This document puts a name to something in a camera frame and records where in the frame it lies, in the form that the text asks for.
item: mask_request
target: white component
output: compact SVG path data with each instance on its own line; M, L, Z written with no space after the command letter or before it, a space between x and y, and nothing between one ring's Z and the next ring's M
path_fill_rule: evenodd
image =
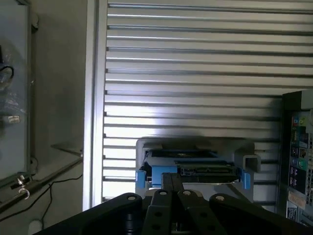
M28 235L33 235L35 233L40 232L43 230L43 224L40 220L33 220L30 222L28 226Z

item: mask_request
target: screw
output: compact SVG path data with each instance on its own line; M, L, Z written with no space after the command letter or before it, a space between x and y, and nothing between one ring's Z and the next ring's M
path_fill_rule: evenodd
M223 196L217 196L216 199L219 200L219 201L224 201L225 200L225 198Z
M190 191L184 191L182 194L189 196L191 194L191 192Z

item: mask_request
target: wall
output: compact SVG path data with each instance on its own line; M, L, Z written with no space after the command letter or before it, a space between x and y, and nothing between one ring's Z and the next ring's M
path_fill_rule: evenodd
M39 161L36 177L40 179L75 159L50 146L63 141L78 143L83 133L87 0L33 0L32 4L40 18L39 31L32 36L35 79L32 146ZM80 174L82 165L59 179ZM28 207L37 195L20 202L0 218ZM31 210L0 223L0 234L27 234L29 222L41 218L48 203L47 193ZM54 185L45 225L51 226L81 209L81 179Z

